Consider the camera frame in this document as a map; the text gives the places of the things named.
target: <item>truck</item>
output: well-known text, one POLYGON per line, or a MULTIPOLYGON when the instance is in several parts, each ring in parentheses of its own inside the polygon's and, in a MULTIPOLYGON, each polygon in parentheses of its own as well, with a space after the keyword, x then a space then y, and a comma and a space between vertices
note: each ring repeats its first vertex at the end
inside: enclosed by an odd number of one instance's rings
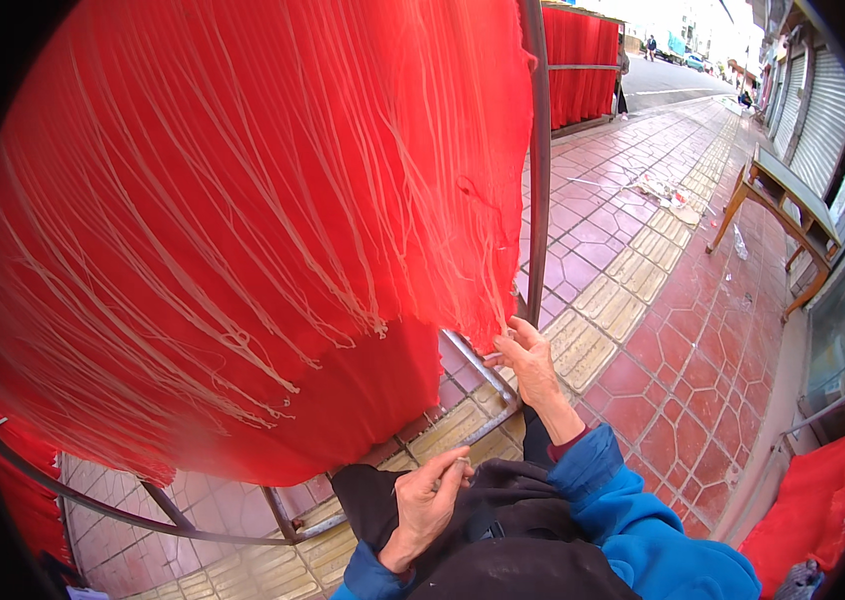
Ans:
POLYGON ((656 38, 657 57, 673 65, 682 66, 686 64, 686 41, 678 33, 674 33, 672 30, 659 30, 658 33, 649 30, 647 31, 647 38, 648 34, 653 34, 656 38))

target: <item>blue sleeve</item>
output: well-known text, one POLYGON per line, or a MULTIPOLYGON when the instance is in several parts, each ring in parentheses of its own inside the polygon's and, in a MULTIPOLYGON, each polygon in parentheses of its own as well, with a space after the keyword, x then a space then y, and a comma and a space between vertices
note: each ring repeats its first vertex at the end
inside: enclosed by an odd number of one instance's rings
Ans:
POLYGON ((401 600, 409 592, 413 580, 402 582, 399 576, 380 564, 377 552, 373 546, 360 541, 343 573, 343 584, 329 600, 401 600))
POLYGON ((622 460, 603 423, 549 472, 586 538, 643 600, 755 600, 762 586, 749 560, 724 543, 690 539, 683 524, 622 460))

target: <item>road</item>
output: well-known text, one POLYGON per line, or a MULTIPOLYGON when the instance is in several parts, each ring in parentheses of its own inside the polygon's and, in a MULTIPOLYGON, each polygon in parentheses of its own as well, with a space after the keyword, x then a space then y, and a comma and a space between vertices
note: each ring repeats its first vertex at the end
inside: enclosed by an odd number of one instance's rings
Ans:
POLYGON ((622 78, 622 91, 633 114, 693 98, 735 93, 720 78, 659 58, 650 62, 632 54, 629 54, 629 74, 622 78))

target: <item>tiled pavement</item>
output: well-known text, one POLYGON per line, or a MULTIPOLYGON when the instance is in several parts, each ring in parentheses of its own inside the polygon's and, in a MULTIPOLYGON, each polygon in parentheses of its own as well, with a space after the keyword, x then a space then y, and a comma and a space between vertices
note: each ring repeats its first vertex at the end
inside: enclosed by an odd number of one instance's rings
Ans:
MULTIPOLYGON (((748 120, 706 100, 591 129, 553 147, 540 325, 552 341, 563 390, 587 423, 612 424, 646 489, 700 538, 715 529, 746 466, 782 341, 788 292, 780 226, 747 203, 737 223, 749 259, 736 255, 732 237, 713 255, 704 252, 715 237, 711 221, 718 223, 736 174, 759 141, 748 120), (703 212, 700 224, 686 226, 655 201, 620 191, 643 172, 689 190, 690 204, 703 212), (713 212, 705 208, 710 198, 713 212)), ((524 191, 528 196, 527 186, 524 191)), ((528 220, 528 199, 525 205, 528 220)), ((526 223, 523 266, 528 237, 526 223)), ((521 270, 516 283, 523 293, 527 282, 521 270)), ((476 369, 448 342, 440 348, 446 371, 440 405, 364 462, 413 469, 502 410, 476 369)), ((510 418, 473 446, 473 462, 520 458, 523 433, 522 417, 510 418)), ((62 473, 93 498, 166 521, 128 474, 71 457, 63 457, 62 473)), ((180 473, 167 494, 208 531, 261 536, 276 529, 258 486, 180 473)), ((340 510, 326 475, 279 494, 308 524, 340 510)), ((346 525, 295 548, 237 548, 150 533, 72 505, 67 519, 83 572, 114 597, 328 596, 356 546, 346 525)))

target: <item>pedestrian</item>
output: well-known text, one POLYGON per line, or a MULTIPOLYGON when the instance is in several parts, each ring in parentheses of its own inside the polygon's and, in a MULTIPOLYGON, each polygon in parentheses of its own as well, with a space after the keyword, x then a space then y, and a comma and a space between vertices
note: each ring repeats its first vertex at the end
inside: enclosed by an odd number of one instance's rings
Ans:
POLYGON ((629 73, 629 54, 626 54, 626 47, 622 43, 622 33, 619 34, 619 51, 615 63, 619 67, 615 72, 616 112, 619 113, 620 120, 627 121, 629 108, 626 106, 626 97, 622 95, 622 76, 629 73))
POLYGON ((652 35, 649 36, 649 40, 646 41, 646 59, 649 59, 650 63, 656 63, 656 38, 652 35))
POLYGON ((413 471, 344 467, 332 487, 359 542, 330 600, 756 600, 749 560, 687 537, 613 428, 573 410, 549 341, 521 318, 509 326, 484 364, 518 378, 524 460, 474 470, 463 446, 413 471))

